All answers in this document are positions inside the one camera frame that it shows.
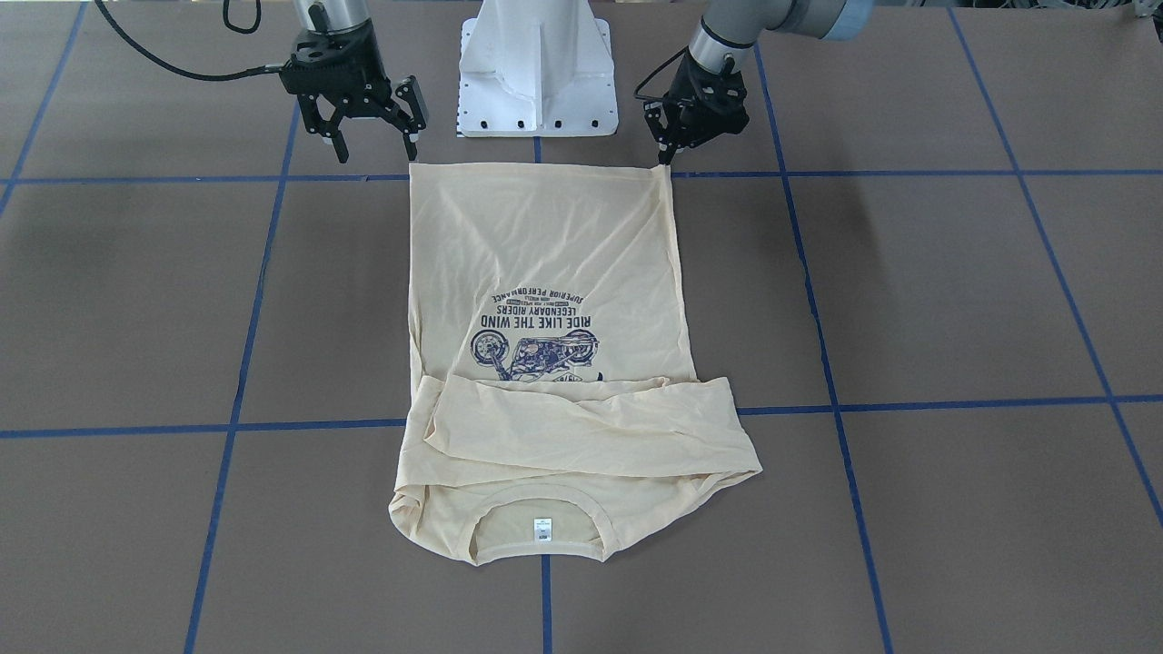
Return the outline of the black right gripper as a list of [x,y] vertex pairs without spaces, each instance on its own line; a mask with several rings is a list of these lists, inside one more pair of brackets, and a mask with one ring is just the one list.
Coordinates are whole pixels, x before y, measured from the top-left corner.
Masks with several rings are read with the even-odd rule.
[[340,129],[345,118],[379,118],[402,133],[404,151],[418,159],[420,133],[428,111],[415,77],[394,84],[383,67],[373,24],[327,34],[300,31],[293,54],[278,72],[283,87],[295,95],[307,128],[323,128],[336,158],[350,158]]

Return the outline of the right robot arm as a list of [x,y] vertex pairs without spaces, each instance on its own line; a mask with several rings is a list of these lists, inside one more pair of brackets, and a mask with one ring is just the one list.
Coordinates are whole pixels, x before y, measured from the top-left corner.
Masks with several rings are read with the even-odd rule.
[[402,133],[404,150],[414,162],[428,112],[415,77],[408,74],[398,84],[388,78],[368,3],[294,5],[304,29],[278,74],[298,100],[304,128],[331,144],[344,164],[349,150],[340,129],[343,119],[381,119]]

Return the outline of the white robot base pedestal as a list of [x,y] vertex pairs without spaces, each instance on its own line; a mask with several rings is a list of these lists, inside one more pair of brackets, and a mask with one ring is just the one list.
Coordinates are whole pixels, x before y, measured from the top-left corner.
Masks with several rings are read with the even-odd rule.
[[611,24],[586,1],[485,1],[461,28],[461,137],[602,137],[619,127]]

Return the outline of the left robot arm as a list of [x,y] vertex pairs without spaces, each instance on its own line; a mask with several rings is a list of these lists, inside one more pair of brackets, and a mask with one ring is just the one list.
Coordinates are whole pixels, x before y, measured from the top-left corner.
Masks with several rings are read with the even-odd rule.
[[711,1],[688,45],[638,83],[661,165],[750,123],[742,66],[763,31],[847,41],[866,24],[872,1]]

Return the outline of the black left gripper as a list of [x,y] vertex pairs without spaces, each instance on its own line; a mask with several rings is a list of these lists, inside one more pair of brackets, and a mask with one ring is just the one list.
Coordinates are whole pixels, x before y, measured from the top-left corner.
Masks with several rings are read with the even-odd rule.
[[673,62],[680,63],[664,95],[643,95],[645,125],[658,145],[658,164],[672,165],[677,152],[706,144],[719,135],[739,135],[749,123],[745,83],[739,57],[725,54],[711,67],[702,67],[687,48],[652,70],[643,80],[652,81]]

